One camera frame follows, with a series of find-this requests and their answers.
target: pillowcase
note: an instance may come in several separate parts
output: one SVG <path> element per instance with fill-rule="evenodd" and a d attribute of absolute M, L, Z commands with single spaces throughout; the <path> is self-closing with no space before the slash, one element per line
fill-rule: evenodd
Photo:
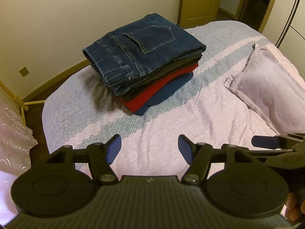
<path fill-rule="evenodd" d="M 225 82 L 276 134 L 305 133 L 305 90 L 266 47 L 257 47 L 244 70 Z"/>

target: floor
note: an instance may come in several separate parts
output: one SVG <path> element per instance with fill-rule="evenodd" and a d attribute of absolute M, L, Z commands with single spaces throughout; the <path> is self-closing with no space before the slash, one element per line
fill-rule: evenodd
<path fill-rule="evenodd" d="M 36 97 L 34 97 L 31 101 L 40 101 L 46 100 L 56 89 L 58 89 L 67 79 L 64 78 L 63 80 L 59 81 L 58 83 L 52 85 L 50 88 L 46 89 Z M 37 140 L 38 145 L 34 146 L 30 150 L 30 158 L 31 158 L 31 165 L 35 165 L 36 163 L 43 160 L 45 157 L 49 155 L 47 142 L 45 139 L 45 134 L 43 132 L 42 127 L 42 110 L 44 104 L 35 104 L 30 105 L 29 110 L 25 112 L 25 120 L 26 125 L 30 129 L 33 130 L 33 136 Z"/>
<path fill-rule="evenodd" d="M 236 20 L 219 10 L 216 16 L 216 21 L 236 21 Z"/>

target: wardrobe door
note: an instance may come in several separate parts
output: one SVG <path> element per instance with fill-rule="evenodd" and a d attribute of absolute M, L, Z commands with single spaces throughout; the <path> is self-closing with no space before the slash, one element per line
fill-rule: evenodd
<path fill-rule="evenodd" d="M 278 46 L 283 32 L 288 27 L 294 10 L 296 0 L 275 0 L 271 14 L 267 24 L 263 30 L 263 35 L 270 40 L 274 45 Z"/>
<path fill-rule="evenodd" d="M 305 0 L 300 0 L 298 9 L 295 12 L 291 23 L 294 28 L 303 38 L 305 38 Z"/>
<path fill-rule="evenodd" d="M 292 27 L 289 27 L 279 50 L 305 79 L 305 39 Z"/>

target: bed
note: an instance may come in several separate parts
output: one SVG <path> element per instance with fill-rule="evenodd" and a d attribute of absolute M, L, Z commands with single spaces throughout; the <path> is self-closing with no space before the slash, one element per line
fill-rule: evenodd
<path fill-rule="evenodd" d="M 229 143 L 250 149 L 254 149 L 252 136 L 276 135 L 224 83 L 243 70 L 254 44 L 266 46 L 283 58 L 278 49 L 260 33 L 236 21 L 217 21 L 186 31 L 207 46 L 199 67 L 188 83 L 166 101 L 149 108 L 144 116 L 131 114 L 91 66 L 72 75 L 45 101 L 42 121 L 50 153 L 62 145 L 86 148 L 120 134 L 122 149 L 111 165 L 118 178 L 181 178 L 188 164 L 177 147 L 180 134 L 215 148 Z M 299 78 L 288 60 L 285 68 Z M 77 164 L 76 168 L 89 174 L 86 164 Z M 222 168 L 223 164 L 213 164 L 210 175 Z"/>

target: round pad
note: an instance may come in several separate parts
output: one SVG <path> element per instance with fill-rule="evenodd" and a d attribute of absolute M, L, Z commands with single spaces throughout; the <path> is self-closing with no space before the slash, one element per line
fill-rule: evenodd
<path fill-rule="evenodd" d="M 208 197 L 225 213 L 242 218 L 262 218 L 280 212 L 288 195 L 284 179 L 273 172 L 253 173 L 246 169 L 224 169 L 212 175 L 205 187 Z"/>
<path fill-rule="evenodd" d="M 45 164 L 21 175 L 12 185 L 12 199 L 20 212 L 38 217 L 71 213 L 86 205 L 95 186 L 86 174 L 61 164 Z"/>

